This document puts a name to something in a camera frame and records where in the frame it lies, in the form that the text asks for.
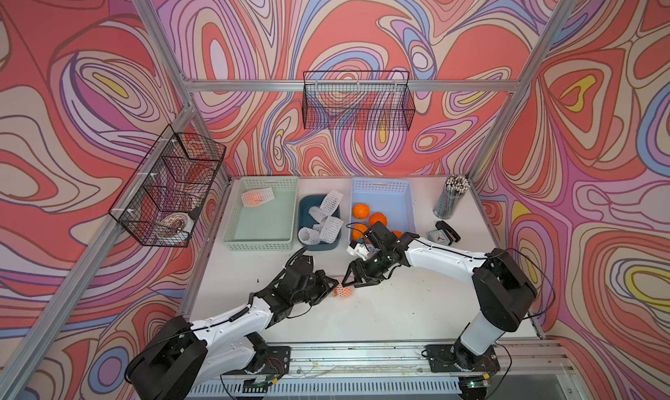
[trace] black wire basket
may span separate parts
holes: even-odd
[[[109,214],[143,246],[187,247],[225,153],[212,139],[173,133],[128,204],[117,206],[130,181]]]
[[[415,106],[403,70],[303,73],[305,129],[409,131]]]

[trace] psychedelic patterned wall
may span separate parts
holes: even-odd
[[[507,79],[558,0],[152,1],[189,78],[404,67],[417,79]]]
[[[670,0],[582,0],[476,182],[596,399],[670,399],[669,46]]]
[[[414,79],[515,79],[557,0],[152,0],[186,77],[292,79],[406,68]],[[409,133],[305,131],[301,93],[195,94],[241,175],[467,170],[506,94],[415,94]]]
[[[0,366],[179,110],[128,0],[0,0]]]
[[[22,400],[129,399],[128,362],[176,315],[221,198],[217,180],[189,247],[140,246],[127,233],[103,263]]]
[[[199,104],[200,110],[213,137],[228,147],[233,176],[464,173],[507,97],[433,92],[409,131],[306,131],[302,93],[249,92],[235,104],[214,92],[201,95],[209,106]]]

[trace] orange in foam net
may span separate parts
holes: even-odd
[[[354,287],[343,287],[342,279],[338,279],[340,282],[335,289],[333,289],[333,294],[339,298],[349,298],[354,294]]]
[[[364,203],[357,203],[354,205],[351,213],[356,220],[364,220],[368,218],[368,215],[370,215],[370,207]]]

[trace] white tabletop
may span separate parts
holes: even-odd
[[[412,186],[417,233],[425,237],[439,220],[433,215],[432,205],[440,195],[444,178],[407,179]],[[238,187],[239,181],[235,181],[191,320],[215,316],[245,304],[249,293],[263,289],[280,272],[289,256],[302,247],[295,238],[292,251],[230,251],[223,244],[223,234]],[[327,194],[333,189],[344,194],[340,211],[347,220],[351,179],[301,178],[298,199]],[[463,197],[447,223],[461,236],[461,241],[453,247],[480,252],[494,248],[471,194]],[[348,233],[343,231],[335,249],[307,252],[314,256],[314,269],[323,269],[331,277],[344,275],[353,260],[346,252],[348,242]],[[307,308],[306,304],[297,305],[291,315],[297,316]],[[273,343],[455,339],[478,311],[479,303],[471,285],[426,269],[400,267],[381,285],[354,289],[354,294],[347,299],[327,297],[305,316],[281,321],[261,335]],[[528,338],[537,334],[530,320],[524,320],[516,332],[504,337]]]

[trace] orange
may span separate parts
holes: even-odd
[[[364,220],[370,215],[370,207],[364,203],[357,203],[354,205],[354,209],[351,210],[351,213],[354,214],[354,218]]]
[[[355,230],[351,232],[351,238],[353,238],[356,241],[363,238],[363,233],[368,230],[368,228],[365,227],[365,224],[356,224],[354,228]]]
[[[381,212],[375,212],[370,216],[370,225],[373,225],[377,221],[381,222],[384,225],[384,227],[389,225],[389,220],[387,220],[386,216]]]

